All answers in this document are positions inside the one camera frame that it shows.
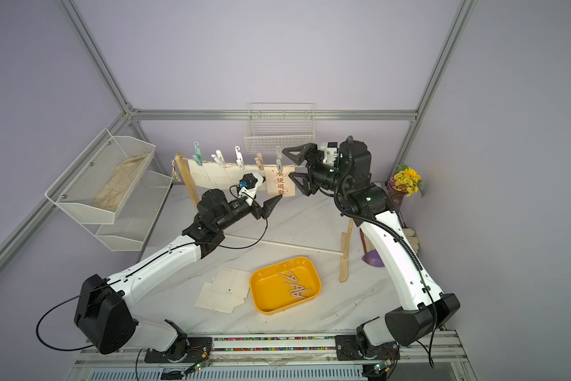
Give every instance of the white paper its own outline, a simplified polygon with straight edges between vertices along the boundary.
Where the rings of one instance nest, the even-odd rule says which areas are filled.
[[[278,194],[283,194],[284,197],[291,197],[296,195],[296,185],[288,175],[294,172],[296,167],[293,165],[286,165],[283,167],[283,172],[277,172],[277,166],[265,165],[264,174],[266,176],[266,190],[268,196],[273,197]]]
[[[211,290],[215,293],[247,297],[251,272],[221,268],[213,281]]]
[[[196,299],[195,307],[214,310],[225,313],[232,313],[232,310],[239,304],[239,299],[234,295],[214,293],[211,290],[211,283],[203,283],[203,288]]]
[[[225,163],[224,165],[226,168],[222,168],[216,162],[203,162],[203,165],[198,165],[196,161],[188,159],[190,176],[192,176],[197,187],[226,190],[231,185],[239,184],[244,174],[259,172],[264,176],[264,172],[260,171],[256,165],[246,165],[244,170],[239,169],[238,165],[233,163]],[[260,189],[266,190],[266,185],[262,184]]]
[[[213,188],[213,182],[205,171],[205,165],[197,165],[194,160],[188,159],[188,168],[190,168],[190,176],[197,187]]]

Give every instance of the wooden pole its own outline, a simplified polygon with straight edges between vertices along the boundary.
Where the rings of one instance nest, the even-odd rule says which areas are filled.
[[[183,183],[186,185],[188,194],[190,194],[192,204],[194,204],[195,210],[199,211],[199,209],[196,207],[196,205],[199,203],[199,195],[196,192],[195,181],[192,179],[192,175],[190,175],[188,160],[186,160],[182,152],[178,152],[175,155],[175,163],[177,164],[177,168],[179,168],[179,172],[182,174]]]
[[[349,278],[349,244],[351,233],[353,232],[353,219],[349,220],[349,227],[346,233],[341,235],[342,258],[340,259],[340,283],[344,283]]]

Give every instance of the white wire basket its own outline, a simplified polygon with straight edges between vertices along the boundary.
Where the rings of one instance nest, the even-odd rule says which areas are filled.
[[[79,224],[114,224],[154,157],[156,146],[153,144],[127,136],[112,136],[107,130],[100,135],[106,133],[109,136],[107,140],[57,199],[49,195],[53,187],[45,193],[50,201]],[[139,162],[128,174],[126,188],[120,190],[117,198],[120,201],[111,205],[109,210],[93,206],[99,192],[112,178],[116,166],[129,157],[137,156],[140,157]]]
[[[111,251],[140,251],[171,188],[173,179],[146,171],[114,224],[99,227],[94,236]]]
[[[250,110],[245,146],[248,153],[274,154],[277,147],[315,141],[312,104],[287,104],[293,110]]]

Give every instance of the marble table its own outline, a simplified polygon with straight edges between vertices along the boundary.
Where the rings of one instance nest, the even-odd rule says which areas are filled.
[[[206,189],[198,188],[199,195]],[[260,192],[262,204],[268,198]],[[196,211],[186,188],[174,185],[156,223],[143,258],[172,241],[192,223]],[[348,218],[341,217],[331,198],[323,194],[283,198],[268,218],[263,240],[340,251],[341,233]],[[225,232],[259,238],[265,221],[247,216]],[[226,238],[228,246],[248,241]],[[204,259],[186,266],[148,293],[133,309],[156,320],[170,319],[189,333],[271,333],[351,331],[358,325],[400,306],[395,286],[385,268],[362,262],[359,228],[354,227],[349,250],[349,278],[339,282],[340,256],[258,243],[243,250],[216,248]],[[273,263],[304,256],[315,264],[322,290],[318,297],[274,315],[256,310],[251,294],[232,314],[194,307],[204,282],[212,282],[220,267],[255,271]]]

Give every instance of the yellow tray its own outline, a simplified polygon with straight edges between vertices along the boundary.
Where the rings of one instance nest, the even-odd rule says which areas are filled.
[[[289,271],[297,282],[280,275],[290,277]],[[308,291],[300,292],[300,295],[306,298],[299,299],[292,296],[289,291],[295,290],[296,286],[291,284],[304,286],[304,289],[310,288]],[[249,279],[249,288],[256,309],[265,315],[270,315],[317,297],[321,292],[321,281],[310,259],[296,257],[254,272]]]

